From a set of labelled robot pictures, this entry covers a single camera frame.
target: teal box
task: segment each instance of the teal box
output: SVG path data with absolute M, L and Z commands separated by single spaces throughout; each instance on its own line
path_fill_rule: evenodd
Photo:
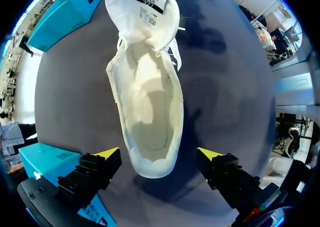
M 43 52 L 90 22 L 100 0 L 56 0 L 35 26 L 28 44 Z
M 58 186 L 57 177 L 66 176 L 75 170 L 79 165 L 78 159 L 82 156 L 80 153 L 44 143 L 20 148 L 19 153 L 29 178 L 36 178 L 40 174 L 55 186 Z M 108 227 L 117 226 L 97 194 L 85 209 L 78 211 L 78 214 L 96 223 L 107 223 Z

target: white shoe upper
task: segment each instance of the white shoe upper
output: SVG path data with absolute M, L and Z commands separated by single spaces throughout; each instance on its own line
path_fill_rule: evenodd
M 106 71 L 123 139 L 135 171 L 161 178 L 175 166 L 183 130 L 182 90 L 168 53 L 170 48 L 180 69 L 178 4 L 105 0 L 105 5 L 119 30 L 118 51 Z

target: circular platform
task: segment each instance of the circular platform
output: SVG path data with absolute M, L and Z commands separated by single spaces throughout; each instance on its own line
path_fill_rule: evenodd
M 43 54 L 35 90 L 40 142 L 81 153 L 120 147 L 122 166 L 99 196 L 118 226 L 223 226 L 238 215 L 195 166 L 197 147 L 232 153 L 261 175 L 272 150 L 276 105 L 259 39 L 231 0 L 176 0 L 184 126 L 173 172 L 139 176 L 129 160 L 106 74 L 118 30 L 104 2 L 86 26 Z

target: shoe insole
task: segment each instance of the shoe insole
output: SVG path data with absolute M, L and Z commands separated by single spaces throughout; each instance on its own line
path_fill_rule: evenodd
M 161 57 L 145 42 L 131 44 L 126 51 L 134 82 L 126 109 L 128 130 L 143 158 L 165 159 L 174 133 L 170 121 L 173 83 Z

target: person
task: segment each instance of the person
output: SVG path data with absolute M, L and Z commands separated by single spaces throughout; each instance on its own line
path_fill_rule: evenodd
M 12 38 L 12 47 L 14 48 L 16 45 L 20 47 L 21 49 L 25 50 L 27 53 L 31 55 L 31 57 L 34 56 L 34 52 L 29 49 L 27 46 L 27 42 L 29 40 L 29 37 L 27 35 L 24 35 L 24 31 L 19 33 L 18 31 L 14 34 Z
M 10 120 L 11 119 L 11 114 L 2 112 L 2 113 L 0 113 L 0 118 L 4 119 L 4 120 L 5 119 Z
M 38 138 L 28 139 L 35 133 L 35 124 L 9 123 L 1 125 L 0 123 L 0 157 L 8 173 L 15 172 L 24 166 L 21 163 L 19 149 L 37 143 Z

